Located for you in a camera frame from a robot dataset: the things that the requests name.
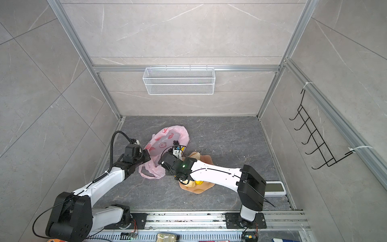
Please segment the beige fake potato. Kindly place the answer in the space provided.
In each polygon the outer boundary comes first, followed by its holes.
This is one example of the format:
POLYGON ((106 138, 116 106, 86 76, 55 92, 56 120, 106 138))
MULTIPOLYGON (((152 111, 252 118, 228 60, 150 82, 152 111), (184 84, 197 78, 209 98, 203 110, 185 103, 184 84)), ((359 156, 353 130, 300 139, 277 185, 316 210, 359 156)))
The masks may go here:
POLYGON ((199 152, 192 152, 189 158, 193 158, 196 160, 201 160, 201 154, 199 152))

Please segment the pink scalloped bowl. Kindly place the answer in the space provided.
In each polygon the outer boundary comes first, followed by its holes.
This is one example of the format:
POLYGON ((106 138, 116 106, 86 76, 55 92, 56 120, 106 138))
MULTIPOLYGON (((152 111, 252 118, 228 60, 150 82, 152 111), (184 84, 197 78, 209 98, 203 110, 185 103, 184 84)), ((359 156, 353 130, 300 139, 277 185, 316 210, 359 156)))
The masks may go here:
MULTIPOLYGON (((189 156, 190 158, 195 158, 197 160, 200 160, 206 164, 213 165, 213 161, 211 156, 209 155, 201 155, 199 152, 192 152, 189 156)), ((181 189, 195 193, 195 194, 201 194, 204 191, 214 187, 214 183, 210 183, 207 181, 190 181, 187 185, 179 183, 179 186, 181 189)))

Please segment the pink plastic bag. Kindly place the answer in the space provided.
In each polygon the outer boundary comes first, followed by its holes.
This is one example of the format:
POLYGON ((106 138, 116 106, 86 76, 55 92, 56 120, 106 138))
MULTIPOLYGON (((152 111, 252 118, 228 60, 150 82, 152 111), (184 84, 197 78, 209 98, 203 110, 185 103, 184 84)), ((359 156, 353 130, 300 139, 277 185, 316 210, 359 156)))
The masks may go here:
POLYGON ((158 164, 163 152, 166 152, 178 141, 180 145, 186 146, 189 142, 189 134, 183 126, 171 126, 163 128, 145 146, 150 154, 150 161, 139 166, 139 174, 146 179, 160 179, 165 176, 165 169, 158 164))

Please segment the beige fake mushroom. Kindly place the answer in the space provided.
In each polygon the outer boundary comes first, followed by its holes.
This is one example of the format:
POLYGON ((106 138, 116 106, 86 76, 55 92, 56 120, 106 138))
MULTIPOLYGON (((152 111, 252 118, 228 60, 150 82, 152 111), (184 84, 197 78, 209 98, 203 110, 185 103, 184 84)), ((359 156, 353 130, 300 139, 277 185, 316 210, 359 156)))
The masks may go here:
POLYGON ((186 181, 184 182, 184 185, 185 185, 186 187, 191 188, 191 187, 195 187, 195 186, 196 186, 196 183, 195 183, 195 181, 186 180, 186 181))

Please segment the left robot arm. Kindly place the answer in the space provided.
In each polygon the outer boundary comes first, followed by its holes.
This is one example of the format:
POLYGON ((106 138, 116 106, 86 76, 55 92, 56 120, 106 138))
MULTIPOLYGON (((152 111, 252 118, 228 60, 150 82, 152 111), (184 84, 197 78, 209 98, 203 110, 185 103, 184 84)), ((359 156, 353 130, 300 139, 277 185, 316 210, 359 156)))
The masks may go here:
POLYGON ((95 181, 72 193, 59 194, 46 226, 46 236, 66 242, 82 242, 91 232, 109 225, 129 227, 133 221, 129 206, 113 204, 104 209, 93 206, 150 159, 148 150, 138 144, 129 144, 118 161, 95 181))

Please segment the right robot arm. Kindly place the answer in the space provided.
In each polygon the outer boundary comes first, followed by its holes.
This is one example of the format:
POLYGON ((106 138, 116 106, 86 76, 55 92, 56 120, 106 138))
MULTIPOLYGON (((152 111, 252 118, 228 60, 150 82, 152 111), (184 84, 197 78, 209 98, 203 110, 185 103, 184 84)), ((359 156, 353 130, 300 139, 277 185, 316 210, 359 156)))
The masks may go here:
POLYGON ((253 222, 256 214, 263 210, 266 181, 249 165, 242 168, 226 168, 204 163, 192 157, 181 160, 165 153, 158 162, 176 180, 203 181, 229 188, 238 193, 242 207, 240 217, 253 222))

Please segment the white digital timer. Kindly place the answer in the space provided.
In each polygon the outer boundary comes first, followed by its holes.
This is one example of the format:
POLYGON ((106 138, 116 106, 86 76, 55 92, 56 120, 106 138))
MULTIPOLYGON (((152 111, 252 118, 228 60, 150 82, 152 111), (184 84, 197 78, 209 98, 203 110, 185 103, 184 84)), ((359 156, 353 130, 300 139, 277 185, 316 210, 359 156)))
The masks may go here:
POLYGON ((287 191, 281 181, 266 181, 265 198, 283 197, 286 195, 287 191))

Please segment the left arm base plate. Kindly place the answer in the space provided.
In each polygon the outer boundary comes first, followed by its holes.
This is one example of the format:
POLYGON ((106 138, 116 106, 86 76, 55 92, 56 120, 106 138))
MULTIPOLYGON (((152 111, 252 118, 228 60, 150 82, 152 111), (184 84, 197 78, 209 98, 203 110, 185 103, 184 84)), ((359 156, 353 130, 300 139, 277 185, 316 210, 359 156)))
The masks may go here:
POLYGON ((132 213, 131 217, 126 222, 119 222, 116 224, 111 224, 105 226, 105 229, 145 229, 146 221, 147 221, 147 213, 132 213))

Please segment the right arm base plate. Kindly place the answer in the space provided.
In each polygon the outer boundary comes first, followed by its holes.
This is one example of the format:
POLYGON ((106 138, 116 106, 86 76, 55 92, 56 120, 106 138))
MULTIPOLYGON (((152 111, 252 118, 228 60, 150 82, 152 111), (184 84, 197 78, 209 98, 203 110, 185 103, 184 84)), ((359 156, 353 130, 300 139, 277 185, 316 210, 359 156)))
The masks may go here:
POLYGON ((226 228, 227 229, 242 229, 242 228, 250 228, 250 229, 266 229, 267 224, 263 213, 255 213, 254 220, 248 221, 243 219, 240 213, 225 213, 226 220, 226 228))

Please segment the aluminium front rail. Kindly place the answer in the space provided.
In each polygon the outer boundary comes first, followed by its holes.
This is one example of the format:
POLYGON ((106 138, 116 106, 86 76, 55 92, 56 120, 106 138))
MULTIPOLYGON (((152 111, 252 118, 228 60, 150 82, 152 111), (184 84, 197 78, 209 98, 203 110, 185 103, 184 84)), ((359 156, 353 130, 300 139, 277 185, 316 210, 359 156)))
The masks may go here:
POLYGON ((314 242, 302 211, 264 211, 266 229, 227 229, 225 213, 235 211, 148 211, 145 229, 98 229, 85 242, 154 242, 172 234, 179 242, 314 242))

